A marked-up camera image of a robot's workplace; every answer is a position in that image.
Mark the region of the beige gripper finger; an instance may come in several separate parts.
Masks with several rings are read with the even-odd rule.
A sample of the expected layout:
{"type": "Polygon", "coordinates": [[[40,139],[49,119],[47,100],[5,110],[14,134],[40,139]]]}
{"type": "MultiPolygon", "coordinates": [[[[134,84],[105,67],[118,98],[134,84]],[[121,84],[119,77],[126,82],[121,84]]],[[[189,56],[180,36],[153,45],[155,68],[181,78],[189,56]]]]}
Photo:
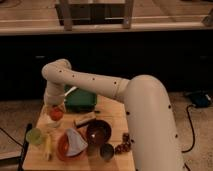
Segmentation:
{"type": "Polygon", "coordinates": [[[51,111],[51,107],[50,106],[45,106],[45,114],[47,115],[47,116],[50,116],[50,111],[51,111]]]}
{"type": "Polygon", "coordinates": [[[60,109],[61,109],[64,113],[66,113],[66,107],[65,107],[65,104],[64,104],[64,103],[60,105],[60,109]]]}

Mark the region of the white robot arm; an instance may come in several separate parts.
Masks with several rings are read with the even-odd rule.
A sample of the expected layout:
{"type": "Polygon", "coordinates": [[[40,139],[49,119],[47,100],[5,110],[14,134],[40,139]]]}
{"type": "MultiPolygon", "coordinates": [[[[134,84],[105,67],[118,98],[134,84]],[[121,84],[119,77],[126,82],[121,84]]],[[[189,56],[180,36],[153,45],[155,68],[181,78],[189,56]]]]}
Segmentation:
{"type": "Polygon", "coordinates": [[[164,85],[150,75],[132,79],[76,72],[66,59],[42,68],[44,103],[60,105],[66,85],[100,94],[124,105],[138,171],[184,171],[178,132],[164,85]]]}

